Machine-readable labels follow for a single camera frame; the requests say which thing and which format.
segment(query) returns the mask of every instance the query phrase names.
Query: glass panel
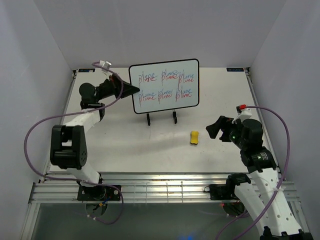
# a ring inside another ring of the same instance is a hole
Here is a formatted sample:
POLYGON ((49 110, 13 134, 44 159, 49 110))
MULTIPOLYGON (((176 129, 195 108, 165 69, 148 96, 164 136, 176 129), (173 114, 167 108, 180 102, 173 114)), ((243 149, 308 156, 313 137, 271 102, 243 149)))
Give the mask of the glass panel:
MULTIPOLYGON (((119 204, 109 204, 102 219, 111 221, 119 209, 119 204)), ((82 203, 43 203, 32 239, 212 240, 233 219, 227 217, 221 203, 125 204, 120 220, 113 225, 104 225, 85 215, 86 205, 82 203)), ((251 217, 238 219, 219 239, 231 240, 250 223, 251 217)), ((258 240, 259 237, 254 227, 241 239, 258 240)))

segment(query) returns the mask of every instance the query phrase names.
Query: black frame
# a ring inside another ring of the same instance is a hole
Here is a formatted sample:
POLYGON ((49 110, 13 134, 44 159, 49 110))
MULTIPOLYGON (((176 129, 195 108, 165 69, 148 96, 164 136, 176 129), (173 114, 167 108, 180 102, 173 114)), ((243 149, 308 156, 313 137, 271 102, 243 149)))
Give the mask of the black frame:
POLYGON ((175 110, 175 109, 185 109, 185 108, 192 108, 196 107, 200 103, 200 63, 199 60, 196 58, 190 58, 190 59, 182 59, 182 60, 174 60, 174 61, 159 61, 159 62, 151 62, 151 63, 144 63, 144 64, 134 64, 131 65, 128 69, 129 71, 129 80, 130 84, 132 85, 131 82, 131 75, 130 75, 130 69, 131 67, 136 67, 136 66, 145 66, 145 65, 152 65, 152 64, 167 64, 167 63, 174 63, 174 62, 183 62, 183 61, 190 61, 190 60, 196 60, 198 62, 198 103, 194 106, 183 106, 183 107, 178 107, 178 108, 169 108, 169 109, 163 109, 163 110, 157 110, 157 111, 146 111, 146 112, 136 112, 135 109, 135 102, 134 102, 134 96, 132 95, 132 105, 133 105, 133 111, 135 114, 148 114, 148 113, 156 113, 156 112, 162 112, 162 111, 168 111, 168 110, 175 110))

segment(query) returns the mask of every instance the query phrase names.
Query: whiteboard stand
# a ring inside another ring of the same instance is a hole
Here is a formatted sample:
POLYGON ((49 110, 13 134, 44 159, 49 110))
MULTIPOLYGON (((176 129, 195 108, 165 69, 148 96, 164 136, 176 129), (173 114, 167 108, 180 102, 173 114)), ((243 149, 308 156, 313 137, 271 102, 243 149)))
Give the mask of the whiteboard stand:
MULTIPOLYGON (((173 109, 172 117, 173 117, 174 124, 177 124, 178 123, 178 117, 177 117, 177 112, 176 112, 175 109, 173 109)), ((148 126, 150 126, 151 125, 151 120, 150 120, 150 113, 149 112, 146 114, 146 121, 148 123, 148 126)))
POLYGON ((176 113, 175 109, 173 109, 172 116, 173 116, 174 124, 177 124, 178 123, 178 118, 177 118, 177 113, 176 113))

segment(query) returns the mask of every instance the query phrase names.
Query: cable tie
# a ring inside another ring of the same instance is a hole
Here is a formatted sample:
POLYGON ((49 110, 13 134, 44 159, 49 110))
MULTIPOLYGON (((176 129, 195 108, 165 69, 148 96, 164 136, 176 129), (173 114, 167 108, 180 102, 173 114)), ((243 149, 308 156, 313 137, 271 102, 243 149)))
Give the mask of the cable tie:
POLYGON ((273 188, 273 191, 275 192, 275 191, 277 191, 277 192, 283 192, 285 190, 285 188, 283 188, 283 187, 280 187, 280 188, 276 188, 276 187, 274 187, 273 188))

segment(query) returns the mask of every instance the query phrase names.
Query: metal frame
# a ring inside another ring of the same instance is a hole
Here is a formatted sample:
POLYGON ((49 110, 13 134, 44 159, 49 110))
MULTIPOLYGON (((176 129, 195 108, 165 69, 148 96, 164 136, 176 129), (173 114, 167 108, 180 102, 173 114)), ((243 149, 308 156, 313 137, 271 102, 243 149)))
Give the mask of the metal frame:
MULTIPOLYGON (((234 202, 210 200, 210 194, 204 192, 209 184, 225 184, 227 177, 228 174, 102 174, 104 183, 122 186, 125 203, 130 204, 234 202)), ((299 196, 294 183, 287 181, 283 185, 286 199, 297 201, 299 196)), ((83 203, 77 201, 78 189, 76 182, 46 180, 34 184, 30 203, 83 203)))
MULTIPOLYGON (((66 104, 63 112, 65 112, 67 109, 77 72, 78 71, 73 72, 72 82, 70 84, 69 94, 66 99, 66 104)), ((257 98, 253 89, 253 84, 250 79, 250 72, 248 71, 248 69, 245 70, 245 74, 254 103, 258 106, 257 98)), ((263 120, 261 111, 257 109, 257 112, 259 120, 262 122, 263 130, 266 136, 265 144, 275 156, 268 131, 265 128, 265 122, 263 120)), ((49 167, 50 161, 48 160, 44 168, 45 174, 48 172, 49 167)), ((106 184, 121 185, 121 192, 124 197, 124 201, 125 203, 129 204, 226 203, 232 201, 210 200, 209 193, 205 193, 204 189, 209 184, 225 184, 229 174, 232 174, 232 172, 220 174, 102 173, 102 178, 104 179, 104 183, 106 184)), ((73 177, 67 173, 51 173, 49 175, 59 178, 73 177)), ((258 188, 253 181, 252 183, 255 191, 258 191, 258 188)), ((303 231, 308 232, 309 229, 300 206, 299 196, 295 189, 294 183, 291 181, 285 181, 283 183, 283 186, 285 188, 285 197, 292 206, 292 210, 296 220, 301 225, 303 231)), ((78 188, 79 186, 77 185, 77 183, 72 181, 52 181, 42 178, 39 183, 35 183, 30 195, 28 211, 20 239, 31 239, 36 225, 39 209, 42 203, 83 203, 82 201, 77 201, 78 188)))

